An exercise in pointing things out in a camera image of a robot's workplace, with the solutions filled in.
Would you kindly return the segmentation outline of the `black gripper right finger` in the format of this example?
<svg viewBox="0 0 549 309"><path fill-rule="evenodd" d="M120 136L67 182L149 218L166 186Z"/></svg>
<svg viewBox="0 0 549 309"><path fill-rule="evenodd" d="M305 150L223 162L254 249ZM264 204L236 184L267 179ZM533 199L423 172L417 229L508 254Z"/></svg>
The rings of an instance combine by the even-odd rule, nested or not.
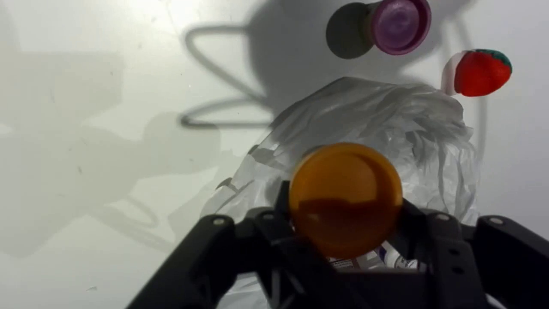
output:
<svg viewBox="0 0 549 309"><path fill-rule="evenodd" d="M465 225L403 201L389 244L418 270L381 275L381 309L549 309L549 242L506 217Z"/></svg>

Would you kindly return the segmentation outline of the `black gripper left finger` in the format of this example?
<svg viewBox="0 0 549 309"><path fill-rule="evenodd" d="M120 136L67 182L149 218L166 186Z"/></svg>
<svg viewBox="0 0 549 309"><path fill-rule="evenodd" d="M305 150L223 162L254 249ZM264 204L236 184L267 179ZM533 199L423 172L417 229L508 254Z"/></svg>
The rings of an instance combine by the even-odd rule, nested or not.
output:
<svg viewBox="0 0 549 309"><path fill-rule="evenodd" d="M200 218L161 263L127 309L214 309L238 275L257 275L269 309L315 309L314 258L290 229L288 184L273 208L254 208L242 222L226 215Z"/></svg>

